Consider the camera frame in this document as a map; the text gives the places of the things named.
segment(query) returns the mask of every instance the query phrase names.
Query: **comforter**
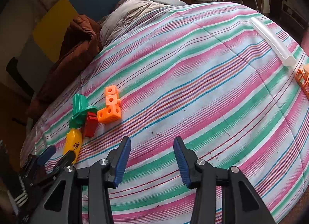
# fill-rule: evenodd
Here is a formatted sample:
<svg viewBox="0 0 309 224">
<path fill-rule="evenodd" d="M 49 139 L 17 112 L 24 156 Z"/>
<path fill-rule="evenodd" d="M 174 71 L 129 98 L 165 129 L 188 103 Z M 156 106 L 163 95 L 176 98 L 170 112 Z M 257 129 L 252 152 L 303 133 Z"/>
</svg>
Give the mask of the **comforter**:
<svg viewBox="0 0 309 224">
<path fill-rule="evenodd" d="M 249 20 L 257 17 L 297 59 L 284 67 Z M 309 102 L 294 80 L 309 58 L 278 25 L 245 6 L 210 3 L 162 7 L 121 30 L 53 102 L 27 136 L 21 160 L 55 145 L 61 158 L 75 93 L 105 106 L 104 88 L 120 91 L 122 120 L 84 138 L 77 168 L 132 141 L 123 181 L 109 190 L 116 223 L 189 223 L 195 190 L 183 184 L 173 152 L 187 148 L 213 166 L 237 165 L 279 222 L 309 182 Z M 83 191 L 87 223 L 87 187 Z M 217 188 L 216 223 L 221 222 Z"/>
</svg>

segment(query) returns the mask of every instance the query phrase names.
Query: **brown blanket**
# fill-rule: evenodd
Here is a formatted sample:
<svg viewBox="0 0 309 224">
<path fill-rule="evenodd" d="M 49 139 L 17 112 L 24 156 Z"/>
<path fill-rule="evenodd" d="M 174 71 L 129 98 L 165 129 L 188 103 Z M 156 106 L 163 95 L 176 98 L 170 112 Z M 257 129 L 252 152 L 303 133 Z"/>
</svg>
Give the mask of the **brown blanket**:
<svg viewBox="0 0 309 224">
<path fill-rule="evenodd" d="M 73 19 L 64 35 L 59 60 L 27 110 L 30 118 L 38 119 L 102 50 L 100 30 L 100 25 L 85 15 Z"/>
</svg>

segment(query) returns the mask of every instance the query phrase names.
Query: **metal screw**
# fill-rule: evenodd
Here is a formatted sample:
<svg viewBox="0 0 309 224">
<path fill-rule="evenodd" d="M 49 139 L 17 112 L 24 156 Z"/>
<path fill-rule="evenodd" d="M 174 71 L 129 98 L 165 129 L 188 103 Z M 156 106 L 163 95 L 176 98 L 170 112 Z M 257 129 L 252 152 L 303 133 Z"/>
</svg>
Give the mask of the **metal screw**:
<svg viewBox="0 0 309 224">
<path fill-rule="evenodd" d="M 197 162 L 198 165 L 205 165 L 206 164 L 206 161 L 203 160 L 203 159 L 198 159 L 196 162 Z"/>
<path fill-rule="evenodd" d="M 231 167 L 231 171 L 232 171 L 232 173 L 238 173 L 239 172 L 239 168 L 237 166 L 232 166 Z"/>
<path fill-rule="evenodd" d="M 70 173 L 74 170 L 74 167 L 72 167 L 71 165 L 67 166 L 65 169 L 64 169 L 67 173 Z"/>
<path fill-rule="evenodd" d="M 101 159 L 99 161 L 100 165 L 106 165 L 109 161 L 107 159 Z"/>
</svg>

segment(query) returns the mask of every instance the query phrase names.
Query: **plastic tube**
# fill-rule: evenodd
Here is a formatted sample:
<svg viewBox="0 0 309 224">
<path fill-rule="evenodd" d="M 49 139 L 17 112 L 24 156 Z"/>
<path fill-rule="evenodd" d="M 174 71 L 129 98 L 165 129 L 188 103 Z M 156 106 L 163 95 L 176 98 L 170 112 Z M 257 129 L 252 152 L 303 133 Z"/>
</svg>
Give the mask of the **plastic tube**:
<svg viewBox="0 0 309 224">
<path fill-rule="evenodd" d="M 252 17 L 250 22 L 254 29 L 265 39 L 271 46 L 277 56 L 280 58 L 284 66 L 292 67 L 297 61 L 288 48 L 283 44 L 280 38 L 272 32 L 265 24 L 256 17 Z"/>
</svg>

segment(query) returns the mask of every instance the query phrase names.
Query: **orange cube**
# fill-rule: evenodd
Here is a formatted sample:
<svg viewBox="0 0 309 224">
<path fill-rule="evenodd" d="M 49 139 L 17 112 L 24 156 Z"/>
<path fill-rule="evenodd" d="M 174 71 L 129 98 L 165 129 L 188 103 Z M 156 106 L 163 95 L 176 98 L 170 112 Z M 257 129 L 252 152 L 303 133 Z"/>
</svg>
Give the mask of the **orange cube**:
<svg viewBox="0 0 309 224">
<path fill-rule="evenodd" d="M 296 72 L 295 79 L 309 99 L 309 64 L 300 66 Z"/>
<path fill-rule="evenodd" d="M 115 94 L 117 95 L 117 99 L 119 99 L 119 92 L 118 92 L 116 85 L 105 87 L 105 96 L 115 95 Z"/>
<path fill-rule="evenodd" d="M 98 111 L 98 121 L 102 124 L 108 124 L 121 119 L 121 110 L 118 104 L 111 104 Z"/>
<path fill-rule="evenodd" d="M 105 104 L 106 107 L 110 106 L 110 105 L 118 105 L 120 106 L 120 99 L 117 99 L 117 95 L 113 94 L 113 95 L 108 95 L 105 97 Z"/>
</svg>

